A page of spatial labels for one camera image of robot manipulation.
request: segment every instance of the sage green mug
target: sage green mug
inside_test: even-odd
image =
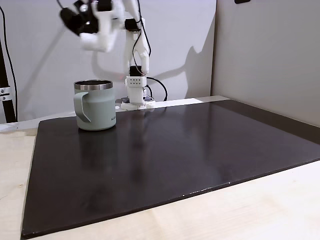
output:
[[[116,124],[112,81],[85,80],[74,83],[74,111],[80,129],[98,131]]]

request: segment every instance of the wall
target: wall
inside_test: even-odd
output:
[[[213,94],[320,126],[320,1],[218,0]]]
[[[75,2],[60,1],[64,7]],[[169,100],[209,96],[216,1],[140,0],[140,3],[152,47],[149,76],[165,84]],[[6,14],[20,121],[72,111],[73,82],[79,80],[113,80],[116,97],[127,96],[124,32],[109,54],[83,51],[79,39],[65,29],[58,17],[60,8],[56,0],[0,0],[0,5]],[[13,86],[9,62],[5,60]],[[149,85],[155,99],[162,101],[165,96],[162,87],[151,81]],[[4,122],[0,106],[0,123]]]

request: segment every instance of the cable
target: cable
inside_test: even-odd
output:
[[[135,43],[134,43],[134,45],[133,45],[133,48],[132,48],[132,55],[133,55],[133,60],[134,60],[135,68],[137,69],[137,71],[138,71],[142,76],[145,76],[145,74],[139,70],[138,65],[137,65],[137,62],[136,62],[136,58],[135,58],[135,47],[136,47],[136,44],[137,44],[139,38],[141,37],[141,34],[142,34],[142,32],[141,32],[141,30],[140,30],[140,34],[139,34],[138,38],[136,39],[136,41],[135,41]]]
[[[56,2],[59,4],[60,8],[63,9],[64,7],[61,5],[60,0],[56,0]]]
[[[150,87],[149,85],[145,85],[145,87],[149,89],[149,91],[150,91],[150,97],[152,98],[152,90],[151,90],[151,87]]]
[[[13,77],[13,82],[14,82],[14,91],[15,91],[15,120],[18,122],[18,91],[17,91],[17,82],[16,82],[16,77],[15,77],[15,72],[14,68],[12,66],[9,50],[8,50],[8,44],[7,44],[7,33],[6,33],[6,17],[5,17],[5,12],[0,6],[0,10],[2,12],[2,17],[3,17],[3,36],[4,36],[4,45],[5,45],[5,50],[6,50],[6,55],[8,56],[8,60],[10,63],[11,67],[11,73]]]
[[[142,21],[140,1],[137,0],[137,2],[138,2],[140,20],[139,20],[139,21],[136,21],[136,23],[138,24],[138,23],[141,22],[142,29],[143,29],[144,35],[145,35],[145,39],[146,39],[146,42],[148,43],[148,47],[149,47],[149,57],[150,57],[150,55],[151,55],[151,46],[150,46],[149,39],[148,39],[148,36],[147,36],[147,33],[146,33],[144,21]],[[136,47],[136,45],[137,45],[137,42],[138,42],[139,38],[141,37],[141,34],[142,34],[142,31],[140,30],[140,34],[139,34],[138,38],[136,39],[136,41],[135,41],[135,43],[134,43],[134,45],[133,45],[133,48],[132,48],[132,55],[133,55],[133,60],[134,60],[134,64],[135,64],[135,67],[136,67],[137,71],[138,71],[142,76],[145,76],[145,74],[142,73],[142,72],[138,69],[137,61],[136,61],[136,58],[135,58],[135,47]]]
[[[137,0],[137,2],[138,2],[138,7],[139,7],[139,16],[140,16],[140,20],[139,20],[139,22],[141,21],[141,25],[142,25],[142,28],[143,28],[143,31],[144,31],[145,39],[146,39],[146,42],[148,43],[148,47],[149,47],[149,57],[150,57],[150,55],[151,55],[151,46],[150,46],[149,39],[148,39],[148,36],[147,36],[147,33],[146,33],[146,29],[145,29],[144,21],[142,21],[141,8],[140,8],[140,1],[139,1],[139,0]]]
[[[168,99],[168,92],[167,92],[166,86],[165,86],[161,81],[159,81],[158,79],[155,79],[155,78],[149,77],[149,76],[147,76],[146,78],[147,78],[147,79],[152,79],[152,80],[156,81],[157,83],[159,83],[159,84],[163,87],[163,89],[164,89],[164,91],[165,91],[165,98],[164,98],[163,101],[164,101],[164,102],[167,101],[167,99]]]

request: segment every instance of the white plastic part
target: white plastic part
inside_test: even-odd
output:
[[[127,76],[125,79],[125,86],[128,93],[130,103],[135,106],[143,106],[144,101],[144,87],[147,85],[147,78],[145,76]]]
[[[121,103],[121,109],[133,111],[133,110],[141,110],[141,109],[153,109],[155,107],[155,101],[145,102],[141,106],[133,105],[131,103]]]
[[[126,80],[128,88],[143,88],[147,85],[146,76],[127,76]]]
[[[84,50],[110,52],[115,45],[119,31],[124,29],[125,11],[129,12],[136,22],[140,21],[137,0],[113,0],[111,11],[97,11],[96,1],[94,1],[91,6],[92,12],[99,22],[99,32],[80,34],[82,48]],[[142,21],[144,28],[146,28],[145,19],[142,19]],[[133,47],[141,33],[134,47],[134,52],[137,52],[140,57],[141,63],[137,61],[137,64],[141,65],[142,73],[147,75],[149,73],[149,47],[141,22],[138,23],[138,27],[141,29],[139,32],[126,31],[124,71],[126,74],[129,72],[130,64],[133,60]]]

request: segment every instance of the dark mat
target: dark mat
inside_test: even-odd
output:
[[[68,230],[316,161],[320,128],[233,100],[39,124],[22,237]]]

